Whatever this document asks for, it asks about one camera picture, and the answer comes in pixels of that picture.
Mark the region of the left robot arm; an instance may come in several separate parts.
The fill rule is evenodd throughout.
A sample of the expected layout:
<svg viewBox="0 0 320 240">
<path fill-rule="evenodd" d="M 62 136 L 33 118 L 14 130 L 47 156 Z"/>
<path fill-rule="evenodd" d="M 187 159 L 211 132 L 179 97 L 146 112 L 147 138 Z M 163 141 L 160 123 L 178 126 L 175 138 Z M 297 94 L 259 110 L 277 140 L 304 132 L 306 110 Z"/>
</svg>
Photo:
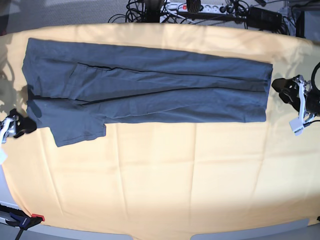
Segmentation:
<svg viewBox="0 0 320 240">
<path fill-rule="evenodd" d="M 317 64 L 310 79 L 299 74 L 293 78 L 275 79 L 271 87 L 280 99 L 291 105 L 300 118 L 318 117 L 320 115 L 320 65 Z"/>
</svg>

